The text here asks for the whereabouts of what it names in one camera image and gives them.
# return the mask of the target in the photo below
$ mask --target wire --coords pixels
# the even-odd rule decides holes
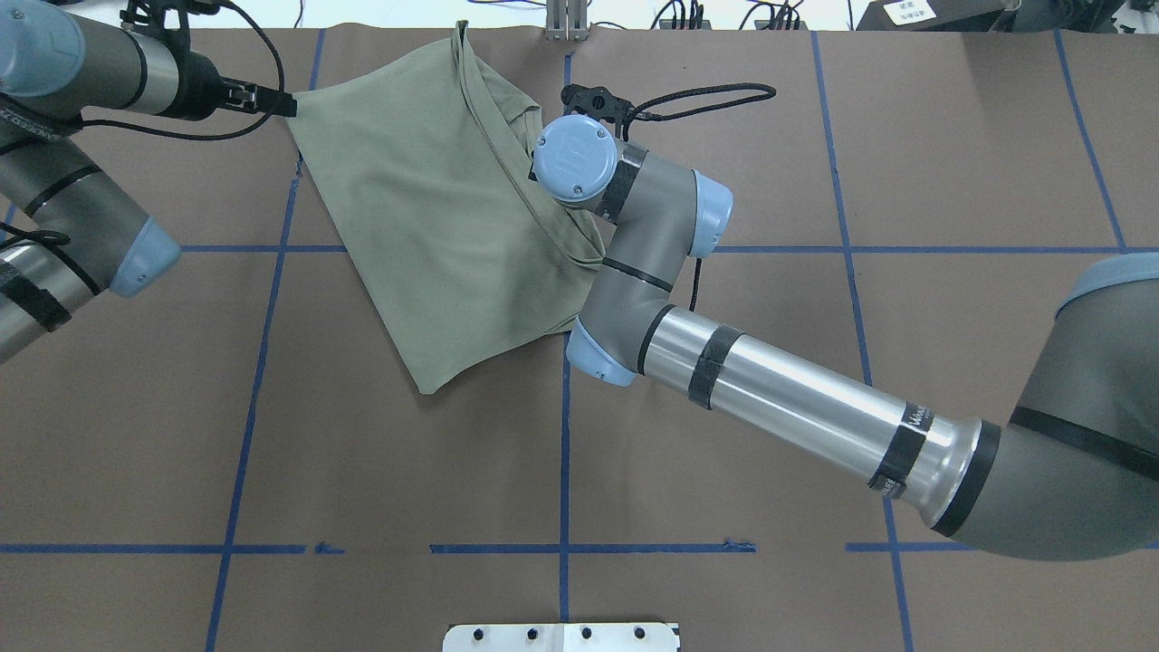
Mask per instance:
[[[534,5],[537,7],[546,7],[546,2],[538,2],[537,0],[467,0],[472,5]]]
[[[697,294],[700,292],[700,264],[705,258],[697,258],[697,269],[692,272],[692,298],[688,299],[688,312],[697,310]]]
[[[249,14],[247,14],[241,7],[239,7],[238,5],[235,5],[234,2],[232,2],[231,0],[223,0],[220,2],[220,5],[223,7],[225,7],[226,9],[236,12],[238,15],[242,17],[242,20],[245,20],[247,23],[249,23],[249,27],[254,28],[254,31],[257,32],[257,36],[262,37],[262,42],[265,43],[265,46],[269,47],[270,53],[274,54],[274,65],[277,66],[277,68],[278,68],[278,93],[285,91],[285,87],[286,87],[286,73],[285,73],[285,68],[282,67],[282,57],[278,54],[278,49],[274,46],[274,42],[270,41],[270,37],[265,35],[265,32],[262,30],[262,28],[258,27],[257,23],[254,22],[254,19],[249,17]],[[116,126],[118,129],[127,129],[130,131],[139,131],[141,133],[148,133],[148,134],[152,134],[152,135],[165,135],[167,138],[177,138],[180,140],[201,140],[201,141],[228,140],[231,138],[239,138],[241,135],[245,135],[247,133],[256,131],[260,126],[262,126],[271,117],[274,117],[274,109],[276,109],[276,108],[277,108],[277,103],[272,102],[270,104],[270,108],[267,109],[264,113],[262,113],[262,117],[260,117],[256,120],[254,120],[249,126],[247,126],[245,129],[240,129],[238,131],[229,132],[229,133],[218,133],[218,134],[213,134],[213,135],[201,135],[201,134],[197,134],[197,133],[178,133],[176,131],[167,131],[167,130],[163,130],[163,129],[153,129],[151,126],[143,126],[140,124],[132,124],[132,123],[127,123],[127,122],[118,122],[118,120],[115,120],[115,119],[87,119],[87,120],[82,120],[80,123],[80,125],[81,126]]]
[[[658,12],[656,12],[656,17],[653,19],[653,24],[649,25],[648,29],[656,29],[656,25],[659,24],[659,17],[662,15],[664,15],[664,9],[668,9],[669,7],[672,7],[672,29],[676,29],[676,6],[677,5],[680,6],[680,15],[683,16],[684,15],[684,0],[668,0],[668,2],[665,2],[664,6],[661,7]]]
[[[777,10],[777,7],[772,2],[756,2],[752,7],[749,7],[749,12],[741,19],[741,27],[737,29],[744,29],[744,25],[749,22],[749,16],[761,7],[768,7],[768,22],[773,22],[773,13]]]
[[[717,104],[708,104],[706,107],[697,107],[694,109],[688,109],[685,111],[678,111],[675,113],[653,113],[647,112],[644,109],[656,107],[658,104],[665,104],[668,102],[675,102],[676,100],[684,100],[686,97],[697,97],[699,95],[715,95],[717,93],[731,93],[734,90],[759,90],[759,95],[749,95],[745,97],[738,97],[736,100],[729,100],[728,102],[720,102]],[[670,119],[677,119],[681,117],[693,116],[697,113],[702,113],[707,111],[715,111],[720,109],[727,109],[729,107],[738,107],[741,104],[748,104],[750,102],[760,102],[763,100],[772,100],[777,96],[777,89],[772,86],[765,83],[755,82],[743,82],[743,83],[722,83],[720,86],[705,86],[701,88],[688,88],[687,90],[679,90],[677,93],[669,93],[668,95],[661,95],[659,97],[648,100],[637,107],[632,107],[628,109],[627,115],[624,117],[624,140],[628,139],[628,127],[632,125],[633,120],[641,122],[668,122]]]
[[[12,237],[0,242],[0,251],[16,244],[17,242],[23,242],[24,240],[36,242],[42,247],[63,247],[70,242],[68,235],[57,230],[24,230],[23,228],[17,228],[2,221],[0,221],[0,230],[12,234]]]

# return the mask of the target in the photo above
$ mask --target green cloth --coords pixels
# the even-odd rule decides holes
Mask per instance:
[[[527,177],[540,107],[475,58],[465,22],[294,96],[290,130],[420,393],[571,328],[603,242]]]

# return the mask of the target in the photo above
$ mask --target blue tape line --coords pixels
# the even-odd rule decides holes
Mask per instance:
[[[560,555],[564,547],[554,543],[452,543],[431,545],[431,555]],[[724,543],[570,543],[571,555],[735,555],[757,552],[748,541]]]
[[[314,44],[314,65],[309,69],[309,89],[318,88],[318,68],[322,65],[322,47],[326,45],[326,28],[318,30],[318,43]]]
[[[326,30],[318,31],[318,44],[314,46],[314,66],[309,75],[309,88],[318,83],[318,69],[322,60],[322,46],[326,42]],[[257,422],[257,397],[262,391],[265,378],[265,362],[270,351],[270,329],[274,323],[274,309],[277,306],[278,292],[282,288],[282,270],[285,266],[286,249],[290,242],[290,226],[293,222],[293,206],[298,198],[298,183],[301,181],[301,156],[290,181],[286,195],[285,217],[282,220],[282,236],[278,240],[278,257],[274,265],[274,280],[270,283],[270,298],[265,306],[265,322],[262,324],[262,342],[257,350],[257,368],[254,371],[254,386],[249,393],[249,410],[246,415],[246,432],[241,440],[241,453],[238,456],[238,475],[233,484],[233,498],[229,501],[229,520],[225,528],[225,549],[221,552],[221,565],[218,569],[217,589],[213,592],[213,608],[210,611],[210,624],[205,633],[205,652],[213,652],[217,646],[217,631],[221,622],[221,606],[225,601],[225,587],[229,578],[232,548],[238,533],[238,515],[241,512],[241,496],[246,486],[246,470],[249,467],[249,448],[254,441],[254,426]]]
[[[829,148],[829,169],[833,180],[833,198],[837,202],[837,222],[841,229],[841,247],[845,255],[845,274],[850,284],[850,299],[853,303],[853,324],[858,334],[858,353],[861,357],[861,376],[867,386],[873,386],[873,372],[869,367],[869,347],[866,344],[865,320],[861,317],[861,298],[858,294],[857,272],[853,268],[853,247],[850,240],[850,226],[845,217],[845,197],[841,192],[841,178],[837,168],[837,148],[833,144],[833,124],[829,113],[829,97],[825,93],[825,72],[821,60],[821,39],[816,31],[809,32],[812,41],[812,60],[817,68],[817,93],[821,96],[821,116],[825,126],[825,146]],[[913,632],[910,628],[910,608],[905,599],[905,579],[902,576],[902,556],[897,551],[897,529],[894,525],[894,507],[889,499],[883,498],[885,508],[885,529],[889,533],[891,561],[894,567],[894,589],[897,593],[897,613],[902,625],[902,640],[905,652],[913,652]]]
[[[1127,248],[1123,239],[1123,229],[1118,226],[1118,217],[1115,214],[1115,206],[1110,202],[1110,192],[1107,191],[1107,181],[1102,177],[1102,167],[1099,166],[1099,156],[1094,153],[1094,145],[1091,142],[1091,134],[1087,133],[1086,120],[1083,119],[1083,109],[1079,108],[1079,98],[1074,93],[1074,81],[1071,79],[1071,66],[1066,61],[1066,47],[1063,46],[1063,32],[1055,29],[1055,49],[1058,50],[1058,63],[1063,67],[1063,80],[1066,81],[1066,94],[1071,96],[1071,108],[1074,110],[1074,122],[1079,125],[1079,133],[1083,135],[1083,146],[1086,147],[1087,157],[1091,159],[1091,169],[1094,170],[1094,180],[1099,183],[1099,192],[1102,195],[1102,204],[1107,207],[1107,217],[1110,219],[1110,229],[1115,233],[1115,241],[1118,242],[1120,250]]]
[[[569,54],[564,73],[570,76]],[[571,364],[568,362],[568,343],[571,334],[563,335],[563,383],[560,413],[560,622],[570,620],[568,605],[568,579],[570,561],[568,548],[571,544]]]
[[[838,254],[846,247],[825,246],[729,246],[716,247],[726,254]],[[996,247],[996,246],[907,246],[907,244],[850,244],[854,254],[1117,254],[1118,247]]]
[[[757,552],[756,544],[744,542],[724,543],[590,543],[573,544],[575,555],[749,555]]]
[[[465,543],[431,545],[431,555],[557,555],[555,543]]]
[[[853,301],[853,323],[858,332],[858,350],[861,354],[861,376],[867,386],[873,386],[873,373],[869,371],[869,352],[866,347],[865,323],[861,320],[861,296],[858,294],[857,272],[853,269],[853,250],[850,242],[850,225],[845,219],[845,196],[841,192],[841,177],[837,171],[837,148],[833,145],[833,124],[829,115],[829,97],[825,94],[825,73],[821,64],[821,41],[816,31],[810,31],[812,41],[812,60],[817,68],[817,93],[821,96],[821,118],[825,125],[825,147],[829,149],[829,171],[833,182],[833,199],[837,203],[837,224],[841,229],[841,252],[845,254],[845,276],[850,284],[850,298]]]
[[[305,555],[305,545],[242,544],[229,549],[231,555]]]
[[[717,246],[713,249],[714,254],[840,254],[845,252],[845,247],[830,247],[830,246],[770,246],[770,247],[758,247],[758,246],[746,246],[746,244],[732,244],[732,246]]]
[[[905,598],[905,577],[902,573],[902,550],[897,542],[897,525],[894,521],[894,501],[883,496],[881,505],[885,512],[885,534],[889,539],[889,562],[894,569],[894,591],[897,592],[897,613],[902,621],[902,642],[905,652],[913,652],[913,628],[910,625],[910,603]]]
[[[877,542],[846,543],[846,552],[975,552],[977,549],[970,548],[956,541],[916,541],[902,542],[897,544]],[[1159,541],[1147,544],[1144,550],[1159,550]]]

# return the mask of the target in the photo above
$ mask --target metal mount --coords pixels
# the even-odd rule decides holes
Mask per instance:
[[[588,41],[586,0],[547,0],[548,41]]]
[[[679,652],[680,628],[668,623],[455,625],[443,652]]]

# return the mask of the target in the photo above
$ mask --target black clamp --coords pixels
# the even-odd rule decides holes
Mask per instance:
[[[635,108],[632,102],[612,95],[612,91],[604,86],[588,88],[569,83],[560,91],[560,100],[563,100],[564,104],[563,115],[581,113],[610,123],[615,126],[618,138],[627,122],[628,112]]]
[[[184,71],[191,52],[189,15],[214,15],[220,9],[220,3],[212,0],[129,0],[121,20],[132,25],[137,34],[160,41],[173,53],[177,69]],[[177,13],[177,29],[166,29],[168,12]],[[245,113],[269,111],[283,117],[298,115],[298,102],[290,93],[238,79],[223,78],[221,81],[225,93],[217,100],[218,108]]]

